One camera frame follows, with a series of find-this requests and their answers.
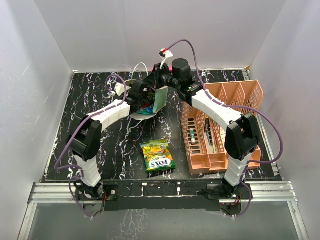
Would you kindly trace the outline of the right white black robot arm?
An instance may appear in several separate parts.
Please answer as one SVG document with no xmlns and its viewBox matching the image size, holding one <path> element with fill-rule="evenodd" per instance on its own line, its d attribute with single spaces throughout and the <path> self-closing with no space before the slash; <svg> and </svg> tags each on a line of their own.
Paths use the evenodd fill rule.
<svg viewBox="0 0 320 240">
<path fill-rule="evenodd" d="M 175 89 L 182 101 L 202 111 L 223 128 L 228 167 L 219 190 L 230 199 L 239 195 L 246 187 L 244 179 L 249 160 L 261 141 L 257 118 L 251 112 L 243 114 L 236 106 L 225 105 L 214 97 L 203 83 L 193 79 L 191 67 L 183 58 L 175 59 L 172 68 L 165 63 L 155 64 L 142 81 L 155 90 L 162 87 Z"/>
</svg>

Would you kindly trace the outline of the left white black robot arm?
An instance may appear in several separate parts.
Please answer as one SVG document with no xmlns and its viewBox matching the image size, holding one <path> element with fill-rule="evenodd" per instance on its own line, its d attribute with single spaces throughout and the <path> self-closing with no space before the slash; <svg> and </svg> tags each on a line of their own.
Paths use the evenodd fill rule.
<svg viewBox="0 0 320 240">
<path fill-rule="evenodd" d="M 115 88 L 120 98 L 86 117 L 77 117 L 67 142 L 80 171 L 74 186 L 93 200 L 99 199 L 104 189 L 97 163 L 102 132 L 117 121 L 153 104 L 155 100 L 155 91 L 138 80 L 130 80 L 129 84 L 117 83 Z"/>
</svg>

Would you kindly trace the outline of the green Fox's candy bag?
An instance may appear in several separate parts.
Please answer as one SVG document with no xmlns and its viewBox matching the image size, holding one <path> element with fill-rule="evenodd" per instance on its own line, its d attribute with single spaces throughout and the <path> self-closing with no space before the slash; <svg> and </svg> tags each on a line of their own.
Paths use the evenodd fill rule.
<svg viewBox="0 0 320 240">
<path fill-rule="evenodd" d="M 176 168 L 166 138 L 151 140 L 140 144 L 147 173 L 167 171 Z"/>
</svg>

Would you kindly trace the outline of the orange plastic desk organizer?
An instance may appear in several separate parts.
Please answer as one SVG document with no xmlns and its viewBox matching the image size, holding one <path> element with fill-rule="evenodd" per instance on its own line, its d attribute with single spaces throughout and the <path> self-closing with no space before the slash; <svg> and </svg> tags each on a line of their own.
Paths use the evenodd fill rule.
<svg viewBox="0 0 320 240">
<path fill-rule="evenodd" d="M 258 80 L 206 83 L 209 92 L 227 105 L 259 109 L 263 90 Z M 210 118 L 199 109 L 183 103 L 181 125 L 188 168 L 191 175 L 225 172 L 229 155 L 225 149 L 226 125 Z M 190 129 L 194 129 L 195 144 L 191 144 Z"/>
</svg>

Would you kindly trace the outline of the green white paper bag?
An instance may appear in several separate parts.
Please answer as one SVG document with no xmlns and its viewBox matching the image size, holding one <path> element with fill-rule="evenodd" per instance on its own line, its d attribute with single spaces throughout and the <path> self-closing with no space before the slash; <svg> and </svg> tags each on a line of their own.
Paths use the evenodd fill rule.
<svg viewBox="0 0 320 240">
<path fill-rule="evenodd" d="M 132 77 L 131 79 L 129 79 L 125 82 L 125 85 L 127 87 L 126 102 L 127 102 L 129 89 L 130 89 L 130 87 L 128 86 L 129 82 L 142 82 L 143 79 L 134 79 Z M 142 115 L 142 114 L 136 113 L 139 110 L 130 110 L 130 114 L 129 114 L 130 118 L 137 120 L 137 121 L 145 121 L 145 120 L 154 118 L 164 107 L 167 106 L 167 99 L 168 99 L 168 92 L 169 92 L 169 88 L 167 86 L 164 86 L 164 87 L 150 87 L 150 86 L 148 86 L 148 89 L 149 89 L 148 96 L 150 99 L 149 106 L 153 106 L 153 114 L 152 115 Z"/>
</svg>

